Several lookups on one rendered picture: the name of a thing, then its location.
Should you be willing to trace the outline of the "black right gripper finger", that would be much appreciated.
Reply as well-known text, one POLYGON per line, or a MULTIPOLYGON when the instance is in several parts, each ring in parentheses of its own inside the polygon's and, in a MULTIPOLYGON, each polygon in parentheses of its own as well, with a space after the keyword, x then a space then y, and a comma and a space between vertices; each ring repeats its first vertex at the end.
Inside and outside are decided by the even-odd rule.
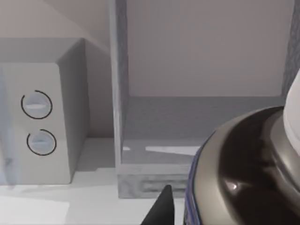
POLYGON ((171 185, 166 185, 140 225, 175 225, 175 206, 171 185))

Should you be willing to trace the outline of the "blue spray can white nozzle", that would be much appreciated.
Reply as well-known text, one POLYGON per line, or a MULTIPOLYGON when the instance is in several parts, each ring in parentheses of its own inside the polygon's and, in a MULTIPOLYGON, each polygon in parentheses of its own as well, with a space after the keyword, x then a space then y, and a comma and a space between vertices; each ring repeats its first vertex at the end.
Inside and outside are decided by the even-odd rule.
POLYGON ((300 69, 284 105, 236 117, 197 151, 184 225, 300 225, 300 69))

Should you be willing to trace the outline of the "grey open cabinet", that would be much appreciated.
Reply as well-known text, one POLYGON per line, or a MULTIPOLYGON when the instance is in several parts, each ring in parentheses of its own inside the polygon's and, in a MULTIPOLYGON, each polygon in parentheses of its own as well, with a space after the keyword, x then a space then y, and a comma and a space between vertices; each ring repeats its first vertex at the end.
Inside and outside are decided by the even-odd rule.
POLYGON ((237 116, 283 105, 300 0, 109 0, 120 198, 184 195, 194 154, 237 116))

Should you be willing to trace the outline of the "round pale microwave knob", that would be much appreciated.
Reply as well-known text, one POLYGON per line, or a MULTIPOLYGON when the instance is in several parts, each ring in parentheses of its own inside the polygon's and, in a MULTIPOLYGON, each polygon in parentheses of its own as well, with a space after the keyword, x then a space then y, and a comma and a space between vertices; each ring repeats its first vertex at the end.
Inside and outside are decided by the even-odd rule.
POLYGON ((26 144, 29 150, 38 156, 51 155, 57 147, 55 136, 45 129, 29 133, 26 138, 26 144))
POLYGON ((46 93, 34 90, 32 93, 22 96, 21 109, 28 117, 34 120, 42 120, 51 114, 53 104, 46 93))

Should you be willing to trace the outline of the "pale microwave oven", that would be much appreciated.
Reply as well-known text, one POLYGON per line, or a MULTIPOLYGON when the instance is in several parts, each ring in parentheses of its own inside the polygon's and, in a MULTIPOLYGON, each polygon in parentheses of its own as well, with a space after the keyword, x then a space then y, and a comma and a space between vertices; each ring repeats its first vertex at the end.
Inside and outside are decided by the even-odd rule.
POLYGON ((84 39, 0 37, 0 185, 70 183, 89 127, 84 39), (22 96, 34 90, 52 100, 42 120, 21 109, 22 96), (40 129, 56 138, 51 155, 27 147, 27 135, 40 129))

